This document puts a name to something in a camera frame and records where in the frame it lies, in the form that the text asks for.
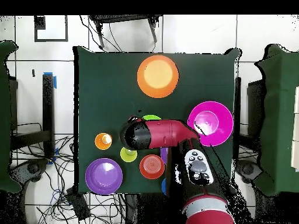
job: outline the blue tape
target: blue tape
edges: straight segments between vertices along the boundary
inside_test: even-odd
[[[59,148],[55,148],[55,155],[59,155]],[[57,157],[52,157],[52,161],[55,162]]]
[[[53,85],[54,85],[54,88],[57,88],[57,84],[56,84],[56,76],[53,77]]]

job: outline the black cable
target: black cable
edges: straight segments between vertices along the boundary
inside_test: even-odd
[[[114,38],[114,36],[113,36],[113,34],[112,34],[111,27],[110,27],[110,23],[109,23],[109,29],[110,29],[110,32],[111,32],[111,35],[112,35],[112,38],[113,38],[115,44],[118,46],[119,50],[120,50],[121,52],[123,52],[123,50],[119,47],[118,43],[116,42],[116,40],[115,40],[115,38]]]
[[[36,208],[41,213],[41,215],[44,217],[44,213],[42,213],[42,211],[38,207],[36,207]]]
[[[91,224],[93,223],[93,221],[94,221],[95,219],[99,219],[99,220],[101,220],[102,222],[104,222],[105,224],[110,224],[108,221],[102,219],[101,217],[96,216],[95,214],[91,214],[91,216],[94,217],[94,219],[92,220]]]
[[[98,45],[98,47],[99,47],[102,51],[104,51],[104,52],[106,53],[107,51],[105,51],[105,50],[103,49],[103,47],[102,47],[101,45],[99,45],[99,44],[95,41],[95,39],[93,38],[91,29],[90,29],[87,25],[85,25],[85,24],[83,23],[83,20],[82,20],[81,15],[79,15],[79,16],[80,16],[82,25],[85,26],[85,27],[87,27],[87,29],[90,31],[90,33],[91,33],[91,38],[92,38],[93,42],[95,42],[95,43]]]
[[[48,175],[48,173],[47,173],[46,171],[45,171],[44,173],[48,176],[48,178],[49,178],[49,180],[50,180],[50,187],[51,187],[51,189],[52,189],[53,191],[56,191],[55,189],[53,189],[50,175]]]
[[[89,19],[88,19],[88,23],[89,23],[90,27],[92,28],[92,30],[95,31],[97,35],[99,35],[99,33],[98,33],[98,32],[93,28],[93,26],[91,25]],[[106,39],[106,38],[103,36],[103,34],[102,34],[101,36],[102,36],[102,38],[103,38],[104,40],[108,41],[108,42],[109,42],[109,43],[110,43],[110,44],[111,44],[117,51],[120,52],[120,50],[119,50],[114,44],[112,44],[108,39]]]
[[[255,158],[254,156],[257,156],[257,155],[249,155],[249,156],[238,157],[238,159],[253,157],[254,159],[257,160],[257,158]]]
[[[152,49],[152,53],[154,52],[155,48],[156,48],[156,42],[155,42],[155,46]]]

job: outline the floor tile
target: floor tile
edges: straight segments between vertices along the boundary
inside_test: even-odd
[[[54,88],[55,133],[74,131],[74,63],[17,61],[18,123],[43,123],[43,74],[56,76]]]
[[[95,32],[95,24],[91,20],[89,23],[91,25],[90,30],[92,33],[92,35],[89,33],[89,48],[94,52],[102,51],[98,47],[98,45],[100,45],[100,41],[97,32]],[[154,43],[154,38],[152,37],[151,29],[147,19],[111,23],[110,27],[117,44],[124,52],[151,52],[154,47],[155,53],[162,52],[162,17],[159,18],[159,23],[156,24],[155,28],[157,37],[156,45]],[[102,33],[104,38],[109,40],[118,48],[111,35],[109,24],[103,24]],[[113,47],[107,40],[103,39],[104,50],[108,52],[117,51],[117,49]]]
[[[125,213],[121,220],[120,206],[90,206],[91,224],[124,224]]]
[[[15,41],[15,17],[0,16],[0,42],[2,40]],[[8,60],[14,60],[15,53],[11,53]]]
[[[238,15],[237,47],[240,61],[258,61],[269,44],[280,44],[289,51],[299,50],[298,15]]]
[[[254,63],[239,63],[238,76],[241,77],[241,113],[240,122],[248,124],[248,96],[247,88],[249,82],[262,79],[262,74]],[[247,134],[247,125],[240,126],[240,133]]]
[[[55,20],[53,17],[45,16],[46,30],[38,30],[37,33],[44,37],[57,37],[53,29],[65,30],[64,23],[61,24],[61,17]],[[87,24],[87,16],[82,16],[84,24]],[[34,17],[16,17],[16,44],[19,46],[16,52],[17,60],[73,60],[73,46],[88,47],[88,29],[81,23],[80,17],[75,15],[68,16],[68,42],[48,41],[34,42]]]
[[[165,53],[223,54],[236,47],[236,15],[165,15]]]
[[[66,219],[74,217],[74,219],[69,219],[67,220],[67,222],[63,220],[64,217],[62,215],[59,215],[59,211],[57,208],[55,209],[56,215],[53,214],[56,219],[53,219],[50,215],[49,208],[50,206],[45,205],[26,205],[25,212],[27,224],[67,224],[67,222],[68,224],[89,224],[89,219],[85,220],[86,223],[84,220],[78,222],[78,218],[76,218],[75,212],[74,210],[72,210],[72,207],[64,207],[65,209],[60,209]]]

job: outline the green cup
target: green cup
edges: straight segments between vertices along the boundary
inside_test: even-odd
[[[135,155],[136,153],[136,150],[129,150],[129,149],[126,149],[126,154],[127,155]]]

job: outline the green table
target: green table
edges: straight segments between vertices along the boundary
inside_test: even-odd
[[[145,95],[137,84],[137,70],[151,53],[94,53],[75,47],[79,64],[79,187],[90,191],[85,182],[89,164],[99,158],[115,160],[123,171],[123,183],[117,193],[160,193],[165,176],[156,180],[143,177],[139,164],[145,155],[159,155],[160,149],[139,150],[135,161],[126,163],[120,157],[123,147],[119,140],[121,126],[129,116],[154,114],[161,118],[187,122],[192,109],[201,102],[214,100],[232,112],[234,102],[234,62],[239,49],[228,54],[162,54],[169,57],[179,70],[179,83],[168,97],[154,99]],[[95,146],[97,134],[112,136],[107,150]],[[232,137],[215,147],[222,163],[231,173]],[[211,148],[211,161],[219,164]]]

